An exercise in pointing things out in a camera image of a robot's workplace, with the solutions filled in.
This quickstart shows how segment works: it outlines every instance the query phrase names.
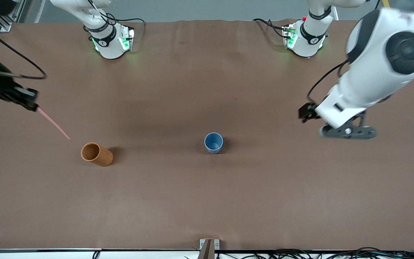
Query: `white robot link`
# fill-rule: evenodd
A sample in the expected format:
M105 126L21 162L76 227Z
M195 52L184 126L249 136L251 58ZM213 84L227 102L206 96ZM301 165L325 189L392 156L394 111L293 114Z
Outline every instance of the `white robot link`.
M414 13L386 8L368 13L351 31L346 53L348 72L319 105L310 101L300 108L299 118L303 123L322 118L325 137L373 138L376 130L363 123L365 110L414 79Z
M79 19L92 35L95 49L106 59L117 59L132 47L134 29L121 25L101 8L112 0L51 0L51 3Z
M370 0L306 0L309 13L305 20L299 20L283 28L284 45L301 57L317 53L332 23L332 6L342 8L359 7Z

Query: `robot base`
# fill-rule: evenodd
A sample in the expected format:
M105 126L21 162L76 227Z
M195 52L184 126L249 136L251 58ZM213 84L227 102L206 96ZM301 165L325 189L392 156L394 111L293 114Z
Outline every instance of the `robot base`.
M317 44L309 44L308 41L301 36L300 27L303 24L302 20L290 24L288 27L282 28L284 36L289 36L290 39L284 38L284 46L286 49L292 50L295 54L301 57L311 57L317 53L322 47L325 36Z
M134 29L119 23L114 24L114 27L116 28L116 35L108 46L101 46L100 41L98 43L93 41L95 49L106 59L117 59L126 51L132 50Z

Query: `brown table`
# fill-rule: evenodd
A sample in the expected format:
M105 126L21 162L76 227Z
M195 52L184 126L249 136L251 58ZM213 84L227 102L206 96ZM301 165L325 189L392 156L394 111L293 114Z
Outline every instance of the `brown table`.
M148 23L136 52L106 60L82 24L15 24L3 39L49 75L18 82L72 139L0 101L0 248L414 249L414 81L369 108L375 139L297 120L353 26L333 22L305 59L255 22ZM0 61L36 74L2 45ZM203 146L211 131L222 154ZM115 164L82 161L89 141Z

